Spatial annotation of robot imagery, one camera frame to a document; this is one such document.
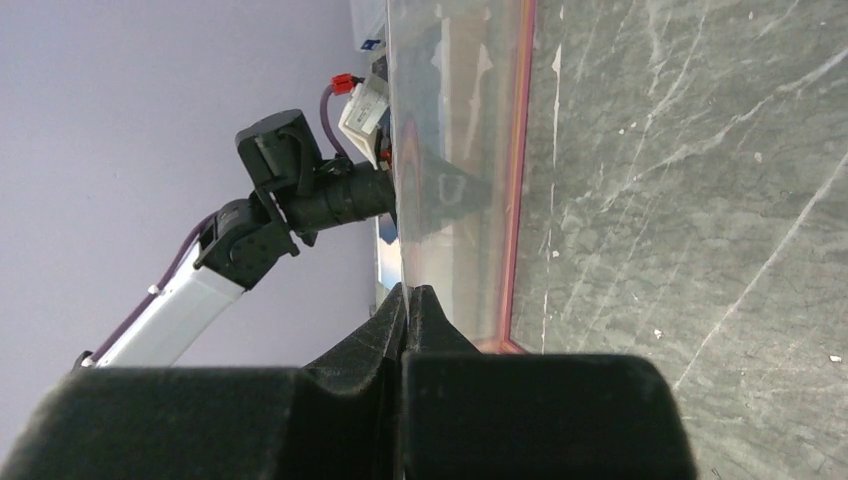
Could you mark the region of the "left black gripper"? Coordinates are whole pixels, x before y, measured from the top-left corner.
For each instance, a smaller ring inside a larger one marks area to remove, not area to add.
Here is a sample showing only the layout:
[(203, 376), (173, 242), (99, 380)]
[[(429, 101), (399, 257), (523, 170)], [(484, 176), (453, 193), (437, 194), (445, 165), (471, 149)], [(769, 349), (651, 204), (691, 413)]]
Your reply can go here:
[(371, 84), (377, 94), (374, 153), (378, 166), (390, 170), (393, 166), (392, 118), (390, 107), (389, 67), (386, 56), (379, 56), (371, 65)]

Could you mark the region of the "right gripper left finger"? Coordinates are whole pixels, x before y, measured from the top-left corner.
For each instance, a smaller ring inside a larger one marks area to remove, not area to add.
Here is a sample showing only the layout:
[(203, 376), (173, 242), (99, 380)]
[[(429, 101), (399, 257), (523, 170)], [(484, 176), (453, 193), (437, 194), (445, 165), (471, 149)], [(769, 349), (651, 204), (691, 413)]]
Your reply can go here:
[(389, 479), (401, 287), (309, 364), (81, 368), (43, 399), (5, 479)]

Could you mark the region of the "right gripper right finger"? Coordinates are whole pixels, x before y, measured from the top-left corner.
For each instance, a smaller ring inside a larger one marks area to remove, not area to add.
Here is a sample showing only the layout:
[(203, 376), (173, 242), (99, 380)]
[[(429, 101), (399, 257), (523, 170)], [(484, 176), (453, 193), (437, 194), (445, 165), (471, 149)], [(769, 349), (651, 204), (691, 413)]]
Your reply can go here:
[(409, 479), (693, 479), (665, 378), (621, 354), (486, 354), (429, 286), (408, 293), (401, 453)]

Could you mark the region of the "clear acrylic glass sheet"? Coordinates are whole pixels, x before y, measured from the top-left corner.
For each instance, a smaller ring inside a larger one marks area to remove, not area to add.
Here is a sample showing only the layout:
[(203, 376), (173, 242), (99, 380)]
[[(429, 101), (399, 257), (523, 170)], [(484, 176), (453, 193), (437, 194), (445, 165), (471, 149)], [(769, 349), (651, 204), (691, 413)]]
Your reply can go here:
[(400, 276), (479, 349), (510, 349), (536, 5), (392, 1)]

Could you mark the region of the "pink wooden picture frame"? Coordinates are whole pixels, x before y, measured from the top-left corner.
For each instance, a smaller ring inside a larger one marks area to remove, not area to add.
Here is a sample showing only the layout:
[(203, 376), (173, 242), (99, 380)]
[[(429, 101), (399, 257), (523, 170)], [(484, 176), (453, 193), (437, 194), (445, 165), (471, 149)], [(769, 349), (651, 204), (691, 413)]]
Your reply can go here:
[(450, 318), (486, 353), (521, 350), (511, 328), (535, 13), (533, 1), (449, 1), (441, 23), (443, 152), (483, 186), (444, 231)]

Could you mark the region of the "blue sky ocean photo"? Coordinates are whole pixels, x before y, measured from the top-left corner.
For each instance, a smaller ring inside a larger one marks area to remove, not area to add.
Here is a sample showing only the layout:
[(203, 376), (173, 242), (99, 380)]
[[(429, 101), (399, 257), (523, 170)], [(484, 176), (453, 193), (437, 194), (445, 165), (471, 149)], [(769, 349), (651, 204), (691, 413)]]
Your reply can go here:
[(402, 281), (402, 256), (397, 227), (390, 215), (377, 219), (375, 241), (377, 282), (391, 290)]

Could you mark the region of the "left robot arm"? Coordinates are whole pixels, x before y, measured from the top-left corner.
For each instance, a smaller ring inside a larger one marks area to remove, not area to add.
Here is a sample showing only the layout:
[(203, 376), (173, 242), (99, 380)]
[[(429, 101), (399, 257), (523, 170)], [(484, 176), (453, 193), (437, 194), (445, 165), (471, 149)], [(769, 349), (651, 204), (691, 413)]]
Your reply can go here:
[(201, 220), (162, 278), (76, 368), (169, 366), (280, 258), (313, 246), (321, 231), (395, 215), (387, 77), (336, 75), (321, 98), (339, 95), (347, 97), (342, 116), (322, 129), (332, 144), (348, 138), (364, 161), (342, 147), (324, 158), (298, 109), (240, 131), (236, 150), (252, 192)]

